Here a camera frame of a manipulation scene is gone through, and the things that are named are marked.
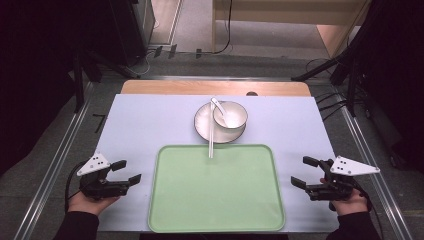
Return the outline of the green plastic tray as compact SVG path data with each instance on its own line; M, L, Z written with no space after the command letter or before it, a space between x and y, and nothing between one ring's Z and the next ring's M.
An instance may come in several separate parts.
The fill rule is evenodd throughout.
M285 224L272 150L262 144L168 145L155 167L156 233L269 232Z

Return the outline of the pale blue table mat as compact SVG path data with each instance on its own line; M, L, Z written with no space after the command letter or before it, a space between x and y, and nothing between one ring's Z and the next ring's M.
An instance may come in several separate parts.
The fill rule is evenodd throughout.
M232 144L262 144L273 153L285 224L279 232L330 232L338 225L325 202L312 202L292 186L296 176L317 183L319 169L303 163L304 156L333 157L333 149L311 97L237 96L247 109L244 133ZM126 168L111 174L120 180L141 174L141 182L100 217L103 231L154 232L148 225L156 160L168 145L206 145L194 127L205 96L119 94L115 97L97 145L109 161L124 159Z

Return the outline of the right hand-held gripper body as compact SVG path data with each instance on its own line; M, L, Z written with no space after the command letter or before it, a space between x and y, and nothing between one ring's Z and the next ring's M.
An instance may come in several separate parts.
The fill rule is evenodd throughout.
M334 160L319 160L318 166L324 172L325 182L316 185L306 185L305 192L312 201L347 200L353 189L361 187L354 179L355 176L377 174L380 169L356 160L337 156Z

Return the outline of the white bowl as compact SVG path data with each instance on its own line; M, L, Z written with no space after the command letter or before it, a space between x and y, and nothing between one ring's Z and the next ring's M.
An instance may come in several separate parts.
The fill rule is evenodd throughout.
M213 119L219 127L222 127L224 129L235 130L246 125L248 113L242 105L233 101L220 101L220 103L227 113L226 116L227 121L229 122L229 127L225 126L221 112L214 105L215 109L213 111Z

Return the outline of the person's right hand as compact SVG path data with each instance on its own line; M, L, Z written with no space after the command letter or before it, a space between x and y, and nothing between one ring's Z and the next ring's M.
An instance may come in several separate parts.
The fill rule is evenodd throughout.
M352 191L347 200L332 201L332 204L339 216L368 211L367 199L357 189Z

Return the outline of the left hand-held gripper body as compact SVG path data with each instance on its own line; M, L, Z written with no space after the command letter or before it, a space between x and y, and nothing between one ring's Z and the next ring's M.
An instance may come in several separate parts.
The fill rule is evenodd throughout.
M79 190L89 198L119 197L127 194L129 181L108 181L107 175L111 170L110 163L101 153L95 153L77 171L80 177Z

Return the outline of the white ceramic spoon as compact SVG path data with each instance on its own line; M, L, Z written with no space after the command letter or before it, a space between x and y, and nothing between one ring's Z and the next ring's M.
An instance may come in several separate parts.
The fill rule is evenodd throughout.
M224 124L225 124L225 126L226 127L229 127L229 125L228 125L228 121L227 121L227 116L226 116L226 111L225 111L225 109L223 108L223 106L221 105L221 103L215 98L215 97L212 97L211 98L211 102L219 109L219 111L221 112L221 114L222 114L222 118L223 118L223 122L224 122Z

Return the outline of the white plate with dark rim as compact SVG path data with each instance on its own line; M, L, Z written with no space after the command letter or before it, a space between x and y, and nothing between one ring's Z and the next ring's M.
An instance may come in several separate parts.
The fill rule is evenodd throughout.
M209 123L208 123L209 106L210 106L209 103L204 104L202 107L198 109L198 111L196 112L194 116L194 127L197 133L205 140L208 140L209 138ZM246 128L246 125L245 125L244 127L241 127L239 129L230 130L230 129L224 129L222 127L219 127L215 123L214 119L213 119L213 123L215 124L214 135L213 135L213 140L215 143L232 142L236 140L237 138L239 138L243 134Z

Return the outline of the black metal stand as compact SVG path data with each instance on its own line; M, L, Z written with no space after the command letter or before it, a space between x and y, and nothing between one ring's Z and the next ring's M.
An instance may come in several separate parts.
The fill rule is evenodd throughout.
M304 82L311 77L314 77L317 74L328 70L330 67L336 66L336 69L330 76L330 82L333 86L338 86L341 85L346 78L349 78L346 107L351 116L355 117L355 89L358 78L360 76L357 52L361 47L363 39L363 30L359 29L349 45L339 55L330 60L327 60L312 70L306 71L302 75L292 77L291 80L295 82Z
M86 73L91 82L99 82L102 78L100 69L97 66L98 63L105 65L106 67L127 79L133 79L137 77L136 74L131 73L124 67L113 63L112 61L106 59L94 51L76 49L73 54L73 73L76 97L76 106L74 110L75 113L78 113L85 103L83 73Z

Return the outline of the light wooden desk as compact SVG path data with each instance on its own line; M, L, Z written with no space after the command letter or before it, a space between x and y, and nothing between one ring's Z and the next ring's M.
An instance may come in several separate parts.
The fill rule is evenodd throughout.
M372 0L212 0L212 50L216 21L316 25L330 58L345 49L352 30L366 18Z

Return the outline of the metal floor rail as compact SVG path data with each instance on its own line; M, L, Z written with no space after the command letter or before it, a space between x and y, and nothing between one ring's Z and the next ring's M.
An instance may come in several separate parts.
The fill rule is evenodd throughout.
M378 162L379 155L377 155L376 151L371 147L369 141L366 139L364 128L360 124L358 114L353 116L347 107L342 107L341 112L363 162L375 165L381 170L380 173L377 173L376 175L371 174L369 176L370 182L373 184L375 194L378 197L373 204L375 206L378 204L381 205L382 214L390 223L392 232L396 236L396 240L414 240L401 208L395 199L395 195L386 181L384 176L386 171L383 169L384 165Z
M30 240L32 232L52 192L53 186L59 176L61 168L67 158L68 152L74 142L77 132L87 113L94 91L94 84L88 82L85 85L83 97L86 101L77 113L73 114L71 122L55 152L53 159L47 169L36 193L32 198L24 218L13 238L13 240Z

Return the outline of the person's left hand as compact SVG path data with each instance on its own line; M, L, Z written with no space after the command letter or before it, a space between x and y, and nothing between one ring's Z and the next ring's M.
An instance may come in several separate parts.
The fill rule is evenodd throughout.
M119 200L119 197L94 200L82 192L76 193L69 200L68 212L85 212L99 216L106 208Z

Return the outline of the dark cabinet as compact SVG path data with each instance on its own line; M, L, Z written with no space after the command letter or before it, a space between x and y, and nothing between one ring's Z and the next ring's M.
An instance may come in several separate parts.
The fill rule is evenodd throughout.
M133 66L147 55L155 24L151 0L109 0L118 34L118 62Z

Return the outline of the white chopstick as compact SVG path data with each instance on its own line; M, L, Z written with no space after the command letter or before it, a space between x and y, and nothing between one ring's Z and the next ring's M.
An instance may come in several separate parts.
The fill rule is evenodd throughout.
M213 124L213 111L214 104L210 102L210 116L209 116L209 158L213 158L213 135L214 135L214 124Z
M213 126L212 126L212 120L213 120L213 104L212 102L209 102L209 143L208 143L208 157L213 158Z

